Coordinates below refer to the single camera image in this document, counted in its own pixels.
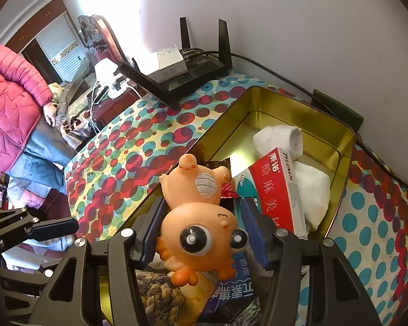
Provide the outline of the green woven rope ball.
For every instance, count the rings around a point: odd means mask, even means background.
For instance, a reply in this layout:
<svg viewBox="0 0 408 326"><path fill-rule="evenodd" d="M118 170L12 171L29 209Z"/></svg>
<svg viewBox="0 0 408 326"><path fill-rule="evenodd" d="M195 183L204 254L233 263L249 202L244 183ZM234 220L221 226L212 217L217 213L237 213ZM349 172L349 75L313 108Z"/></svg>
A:
<svg viewBox="0 0 408 326"><path fill-rule="evenodd" d="M185 297L169 276L137 271L138 289L150 325L174 325L182 311Z"/></svg>

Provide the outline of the dark wooden bedside furniture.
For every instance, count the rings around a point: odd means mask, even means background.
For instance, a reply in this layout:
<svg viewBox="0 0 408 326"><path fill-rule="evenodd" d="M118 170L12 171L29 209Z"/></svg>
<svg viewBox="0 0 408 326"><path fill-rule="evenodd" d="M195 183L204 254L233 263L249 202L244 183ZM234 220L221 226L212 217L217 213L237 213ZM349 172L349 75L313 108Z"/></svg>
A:
<svg viewBox="0 0 408 326"><path fill-rule="evenodd" d="M100 15L80 15L78 21L95 73L88 108L90 124L98 132L146 91L118 71L120 65L128 65L129 61L107 20Z"/></svg>

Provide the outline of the white sock front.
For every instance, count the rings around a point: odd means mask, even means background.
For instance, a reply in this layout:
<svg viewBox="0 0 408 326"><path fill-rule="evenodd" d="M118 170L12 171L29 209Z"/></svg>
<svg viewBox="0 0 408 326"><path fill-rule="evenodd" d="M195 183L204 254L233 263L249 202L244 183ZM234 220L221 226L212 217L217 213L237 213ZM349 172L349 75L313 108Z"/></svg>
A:
<svg viewBox="0 0 408 326"><path fill-rule="evenodd" d="M307 230L316 231L329 207L330 178L317 168L298 161L293 163L293 167Z"/></svg>

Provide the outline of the orange rubber animal toy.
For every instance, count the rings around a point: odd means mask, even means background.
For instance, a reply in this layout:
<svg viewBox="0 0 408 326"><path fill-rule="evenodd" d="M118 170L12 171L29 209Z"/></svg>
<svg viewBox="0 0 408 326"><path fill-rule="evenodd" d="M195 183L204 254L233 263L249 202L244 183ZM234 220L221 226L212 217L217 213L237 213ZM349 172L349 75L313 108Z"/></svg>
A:
<svg viewBox="0 0 408 326"><path fill-rule="evenodd" d="M221 184L228 170L200 166L192 154L160 176L169 212L160 226L155 251L173 272L174 286L195 286L198 272L216 272L221 281L236 276L233 255L245 251L249 237L236 217L220 206Z"/></svg>

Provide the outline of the black blue protein bar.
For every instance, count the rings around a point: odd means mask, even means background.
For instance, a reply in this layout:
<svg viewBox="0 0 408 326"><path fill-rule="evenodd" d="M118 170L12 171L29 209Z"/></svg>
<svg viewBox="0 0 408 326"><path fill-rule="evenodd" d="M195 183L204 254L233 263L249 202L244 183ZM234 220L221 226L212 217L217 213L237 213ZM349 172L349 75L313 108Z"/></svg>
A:
<svg viewBox="0 0 408 326"><path fill-rule="evenodd" d="M233 256L236 277L218 281L197 325L256 325L261 317L259 298L254 292L244 252Z"/></svg>

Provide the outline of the small yellow white box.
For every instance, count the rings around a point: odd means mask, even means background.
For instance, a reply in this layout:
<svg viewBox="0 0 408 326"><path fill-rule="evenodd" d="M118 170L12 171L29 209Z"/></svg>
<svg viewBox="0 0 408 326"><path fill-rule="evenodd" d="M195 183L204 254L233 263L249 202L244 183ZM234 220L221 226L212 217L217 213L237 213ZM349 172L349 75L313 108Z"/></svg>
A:
<svg viewBox="0 0 408 326"><path fill-rule="evenodd" d="M214 292L219 280L215 272L198 272L198 284L180 287L185 297L176 325L196 325L206 302Z"/></svg>

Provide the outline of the polka dot bed sheet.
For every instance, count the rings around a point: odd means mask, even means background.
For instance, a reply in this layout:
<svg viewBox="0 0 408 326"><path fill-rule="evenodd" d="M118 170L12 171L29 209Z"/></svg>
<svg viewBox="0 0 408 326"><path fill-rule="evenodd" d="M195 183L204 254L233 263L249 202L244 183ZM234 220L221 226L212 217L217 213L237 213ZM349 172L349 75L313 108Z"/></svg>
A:
<svg viewBox="0 0 408 326"><path fill-rule="evenodd" d="M103 128L65 172L79 234L90 241L111 237L186 151L229 158L232 171L242 171L255 161L254 133L278 123L302 129L302 161L332 179L330 206L313 237L336 240L384 325L405 324L408 189L355 143L349 127L242 74L206 83L180 110L144 96Z"/></svg>

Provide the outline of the person in pink jacket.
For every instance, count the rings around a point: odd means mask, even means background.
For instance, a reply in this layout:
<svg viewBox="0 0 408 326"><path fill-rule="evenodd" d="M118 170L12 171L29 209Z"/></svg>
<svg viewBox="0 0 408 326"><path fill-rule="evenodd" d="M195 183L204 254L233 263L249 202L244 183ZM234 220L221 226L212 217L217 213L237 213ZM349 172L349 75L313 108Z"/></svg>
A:
<svg viewBox="0 0 408 326"><path fill-rule="evenodd" d="M53 96L31 63L0 45L0 174L66 193L63 169L76 151L56 127Z"/></svg>

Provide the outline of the black power adapter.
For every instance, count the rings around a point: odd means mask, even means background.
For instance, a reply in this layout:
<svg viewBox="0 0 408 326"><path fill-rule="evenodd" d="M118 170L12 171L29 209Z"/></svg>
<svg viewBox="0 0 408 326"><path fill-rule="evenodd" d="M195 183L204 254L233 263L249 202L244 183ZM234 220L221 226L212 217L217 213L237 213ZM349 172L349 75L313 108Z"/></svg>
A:
<svg viewBox="0 0 408 326"><path fill-rule="evenodd" d="M364 118L362 115L317 89L313 90L311 105L338 118L351 127L354 132L358 132L363 124Z"/></svg>

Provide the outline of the white modem box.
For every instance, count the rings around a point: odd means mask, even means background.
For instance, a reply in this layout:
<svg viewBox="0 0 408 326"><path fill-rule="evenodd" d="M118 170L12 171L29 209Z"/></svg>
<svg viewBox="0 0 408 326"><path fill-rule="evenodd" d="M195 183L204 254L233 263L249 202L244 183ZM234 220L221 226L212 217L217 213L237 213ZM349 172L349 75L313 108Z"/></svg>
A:
<svg viewBox="0 0 408 326"><path fill-rule="evenodd" d="M139 64L140 71L156 83L164 83L185 74L188 69L175 44L151 53Z"/></svg>

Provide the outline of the red candy wrapper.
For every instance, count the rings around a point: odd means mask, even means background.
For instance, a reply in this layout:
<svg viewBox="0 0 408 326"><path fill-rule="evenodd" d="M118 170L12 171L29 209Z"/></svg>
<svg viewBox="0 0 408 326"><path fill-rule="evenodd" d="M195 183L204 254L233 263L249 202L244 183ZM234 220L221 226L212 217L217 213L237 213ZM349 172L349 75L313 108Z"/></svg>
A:
<svg viewBox="0 0 408 326"><path fill-rule="evenodd" d="M234 199L239 197L234 187L234 181L231 176L231 160L225 158L221 161L204 161L202 165L211 170L215 170L220 167L225 167L228 170L228 179L225 179L221 184L221 198L222 199Z"/></svg>

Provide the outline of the black wifi router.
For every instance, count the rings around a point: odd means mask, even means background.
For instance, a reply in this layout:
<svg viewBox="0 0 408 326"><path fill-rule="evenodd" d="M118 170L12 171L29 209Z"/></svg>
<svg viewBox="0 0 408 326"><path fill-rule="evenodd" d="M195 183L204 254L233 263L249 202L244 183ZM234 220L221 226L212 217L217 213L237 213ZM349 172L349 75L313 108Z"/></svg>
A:
<svg viewBox="0 0 408 326"><path fill-rule="evenodd" d="M157 69L153 72L144 74L136 61L122 63L117 72L164 104L178 108L183 97L233 67L226 21L218 20L219 48L214 56L191 47L185 17L180 18L180 37L180 49L172 45L153 54L153 60L157 63Z"/></svg>

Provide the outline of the white sock round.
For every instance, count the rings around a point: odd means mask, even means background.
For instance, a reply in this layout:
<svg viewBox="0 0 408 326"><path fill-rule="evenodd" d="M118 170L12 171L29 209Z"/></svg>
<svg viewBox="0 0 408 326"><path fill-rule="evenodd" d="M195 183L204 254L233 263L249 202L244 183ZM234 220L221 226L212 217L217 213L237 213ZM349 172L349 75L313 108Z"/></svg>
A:
<svg viewBox="0 0 408 326"><path fill-rule="evenodd" d="M285 150L293 161L304 153L303 132L289 125L267 126L253 136L254 148L263 157L275 148Z"/></svg>

